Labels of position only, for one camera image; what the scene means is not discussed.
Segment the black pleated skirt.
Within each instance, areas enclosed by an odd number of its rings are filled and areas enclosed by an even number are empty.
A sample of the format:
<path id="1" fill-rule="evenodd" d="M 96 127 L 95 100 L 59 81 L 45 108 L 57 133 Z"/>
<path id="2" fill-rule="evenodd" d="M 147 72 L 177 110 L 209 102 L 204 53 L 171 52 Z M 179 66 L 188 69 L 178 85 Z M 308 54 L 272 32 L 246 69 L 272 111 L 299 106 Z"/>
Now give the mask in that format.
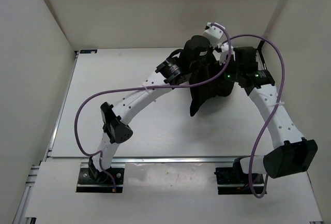
<path id="1" fill-rule="evenodd" d="M 214 77 L 222 68 L 223 65 L 220 65 L 213 53 L 210 53 L 204 66 L 199 67 L 191 74 L 189 85 L 201 83 Z M 191 87 L 190 93 L 192 101 L 189 110 L 190 116 L 194 116 L 201 105 L 208 99 L 216 96 L 228 97 L 231 94 L 233 87 L 234 82 L 228 81 L 224 77 L 224 74 L 209 83 Z"/>

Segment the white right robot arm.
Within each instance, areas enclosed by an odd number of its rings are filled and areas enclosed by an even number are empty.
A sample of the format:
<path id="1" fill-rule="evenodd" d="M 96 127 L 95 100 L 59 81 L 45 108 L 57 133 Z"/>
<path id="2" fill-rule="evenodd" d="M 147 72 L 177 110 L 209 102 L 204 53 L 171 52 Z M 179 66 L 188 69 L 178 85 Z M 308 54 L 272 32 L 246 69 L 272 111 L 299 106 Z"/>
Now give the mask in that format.
<path id="1" fill-rule="evenodd" d="M 233 178 L 240 183 L 252 173 L 279 178 L 306 172 L 313 161 L 318 146 L 297 129 L 283 103 L 278 98 L 280 90 L 266 69 L 259 69 L 253 47 L 233 50 L 234 70 L 226 76 L 243 88 L 262 116 L 270 134 L 273 150 L 266 155 L 239 159 L 240 165 L 232 170 Z"/>

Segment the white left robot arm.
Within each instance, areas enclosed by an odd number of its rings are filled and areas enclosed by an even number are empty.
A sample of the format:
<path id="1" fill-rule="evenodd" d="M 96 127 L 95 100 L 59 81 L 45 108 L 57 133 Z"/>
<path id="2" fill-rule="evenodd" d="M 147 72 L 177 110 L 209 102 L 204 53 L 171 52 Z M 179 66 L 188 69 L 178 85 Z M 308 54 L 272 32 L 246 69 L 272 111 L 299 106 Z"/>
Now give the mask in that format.
<path id="1" fill-rule="evenodd" d="M 103 120 L 102 140 L 98 149 L 102 152 L 90 158 L 90 177 L 98 183 L 108 179 L 112 159 L 119 145 L 131 138 L 131 120 L 158 97 L 169 93 L 174 86 L 189 81 L 191 75 L 206 68 L 214 61 L 213 48 L 218 41 L 212 36 L 194 35 L 183 49 L 172 52 L 137 90 L 116 104 L 101 105 Z"/>

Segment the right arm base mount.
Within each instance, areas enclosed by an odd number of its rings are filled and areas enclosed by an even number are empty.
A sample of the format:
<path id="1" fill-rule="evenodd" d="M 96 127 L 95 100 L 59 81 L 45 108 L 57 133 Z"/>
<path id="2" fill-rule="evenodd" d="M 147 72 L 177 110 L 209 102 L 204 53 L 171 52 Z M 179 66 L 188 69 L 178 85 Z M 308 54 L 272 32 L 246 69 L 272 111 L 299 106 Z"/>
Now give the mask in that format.
<path id="1" fill-rule="evenodd" d="M 249 184 L 249 176 L 244 173 L 240 160 L 246 157 L 236 158 L 231 166 L 225 162 L 217 163 L 215 176 L 219 195 L 252 195 L 253 192 Z"/>

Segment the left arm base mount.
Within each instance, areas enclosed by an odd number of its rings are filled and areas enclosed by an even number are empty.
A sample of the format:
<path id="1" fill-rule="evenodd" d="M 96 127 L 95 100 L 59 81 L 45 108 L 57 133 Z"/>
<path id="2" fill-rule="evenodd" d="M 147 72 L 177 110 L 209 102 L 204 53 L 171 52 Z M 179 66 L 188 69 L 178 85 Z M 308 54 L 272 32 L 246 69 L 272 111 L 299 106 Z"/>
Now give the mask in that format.
<path id="1" fill-rule="evenodd" d="M 98 171 L 91 160 L 88 163 L 82 163 L 79 170 L 76 192 L 122 193 L 125 168 L 109 168 L 107 172 L 114 178 L 115 190 L 112 179 L 103 171 Z"/>

